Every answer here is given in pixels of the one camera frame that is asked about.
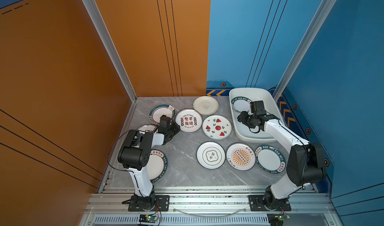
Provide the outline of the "orange sunburst plate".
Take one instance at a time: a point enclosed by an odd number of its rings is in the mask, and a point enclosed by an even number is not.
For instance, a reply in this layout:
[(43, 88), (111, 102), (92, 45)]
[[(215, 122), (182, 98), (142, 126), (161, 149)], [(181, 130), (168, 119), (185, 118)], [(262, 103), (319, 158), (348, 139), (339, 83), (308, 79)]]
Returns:
[(226, 152), (228, 164), (235, 170), (246, 172), (256, 164), (256, 155), (253, 149), (244, 143), (230, 145)]

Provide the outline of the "green clover outline plate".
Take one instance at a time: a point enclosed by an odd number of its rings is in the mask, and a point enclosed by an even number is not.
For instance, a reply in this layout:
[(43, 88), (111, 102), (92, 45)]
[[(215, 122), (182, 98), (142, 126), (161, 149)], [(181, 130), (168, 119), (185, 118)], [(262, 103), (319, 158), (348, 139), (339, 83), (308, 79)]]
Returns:
[(203, 168), (216, 170), (224, 164), (226, 152), (218, 143), (208, 141), (198, 147), (196, 157)]

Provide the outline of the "watermelon pattern plate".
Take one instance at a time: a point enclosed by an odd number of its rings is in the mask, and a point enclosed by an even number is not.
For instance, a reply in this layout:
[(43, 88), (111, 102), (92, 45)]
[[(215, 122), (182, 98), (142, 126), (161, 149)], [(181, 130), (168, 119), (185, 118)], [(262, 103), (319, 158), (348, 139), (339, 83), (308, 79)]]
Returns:
[(214, 140), (227, 138), (232, 132), (230, 121), (221, 115), (207, 117), (202, 124), (204, 134)]

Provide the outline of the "red chinese characters plate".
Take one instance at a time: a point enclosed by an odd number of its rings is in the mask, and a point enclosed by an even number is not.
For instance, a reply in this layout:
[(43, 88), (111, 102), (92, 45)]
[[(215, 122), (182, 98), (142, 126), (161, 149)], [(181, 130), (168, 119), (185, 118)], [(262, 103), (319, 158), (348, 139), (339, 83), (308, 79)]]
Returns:
[(193, 133), (198, 131), (202, 124), (202, 116), (193, 109), (181, 110), (175, 117), (177, 125), (182, 132)]

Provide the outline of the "green lettered rim plate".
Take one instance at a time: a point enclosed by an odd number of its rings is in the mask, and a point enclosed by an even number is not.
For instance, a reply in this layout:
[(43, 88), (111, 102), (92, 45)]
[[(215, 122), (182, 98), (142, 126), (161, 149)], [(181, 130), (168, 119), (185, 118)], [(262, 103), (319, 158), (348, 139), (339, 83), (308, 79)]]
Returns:
[(232, 109), (235, 112), (242, 113), (243, 111), (249, 112), (251, 109), (251, 100), (247, 97), (238, 96), (231, 100)]

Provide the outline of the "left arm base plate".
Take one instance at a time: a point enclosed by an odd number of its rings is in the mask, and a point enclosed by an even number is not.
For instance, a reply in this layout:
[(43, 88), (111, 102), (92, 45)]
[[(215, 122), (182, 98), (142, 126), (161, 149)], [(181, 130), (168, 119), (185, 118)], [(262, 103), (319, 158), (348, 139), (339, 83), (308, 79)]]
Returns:
[(133, 195), (128, 210), (129, 212), (154, 212), (156, 210), (167, 212), (169, 206), (170, 196), (168, 195), (154, 195), (145, 198)]

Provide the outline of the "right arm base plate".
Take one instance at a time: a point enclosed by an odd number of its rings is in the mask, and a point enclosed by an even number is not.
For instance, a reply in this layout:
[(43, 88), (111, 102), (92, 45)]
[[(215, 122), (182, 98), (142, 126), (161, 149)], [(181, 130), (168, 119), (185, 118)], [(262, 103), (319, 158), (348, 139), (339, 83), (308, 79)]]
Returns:
[(285, 211), (289, 212), (292, 210), (290, 202), (288, 199), (277, 200), (275, 198), (266, 199), (262, 195), (249, 195), (249, 206), (252, 212), (258, 211)]

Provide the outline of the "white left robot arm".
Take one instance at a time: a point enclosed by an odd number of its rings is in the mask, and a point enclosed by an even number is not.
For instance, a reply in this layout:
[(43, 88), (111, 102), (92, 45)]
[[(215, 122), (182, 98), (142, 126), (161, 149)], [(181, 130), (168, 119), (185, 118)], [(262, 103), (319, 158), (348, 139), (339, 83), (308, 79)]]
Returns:
[(147, 164), (154, 146), (164, 145), (180, 132), (180, 126), (162, 115), (157, 132), (129, 130), (118, 153), (118, 162), (131, 176), (135, 193), (128, 201), (134, 211), (151, 211), (156, 205), (154, 186)]

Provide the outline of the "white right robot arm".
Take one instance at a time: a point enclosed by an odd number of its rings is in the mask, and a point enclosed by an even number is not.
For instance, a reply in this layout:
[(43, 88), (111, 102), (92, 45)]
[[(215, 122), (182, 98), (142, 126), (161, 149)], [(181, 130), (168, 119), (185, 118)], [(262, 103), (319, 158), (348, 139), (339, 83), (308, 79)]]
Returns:
[(263, 101), (250, 102), (250, 110), (251, 113), (242, 111), (238, 122), (268, 133), (289, 152), (286, 175), (268, 186), (259, 200), (267, 211), (279, 210), (289, 202), (290, 195), (327, 177), (324, 149), (284, 126), (277, 116), (265, 110)]

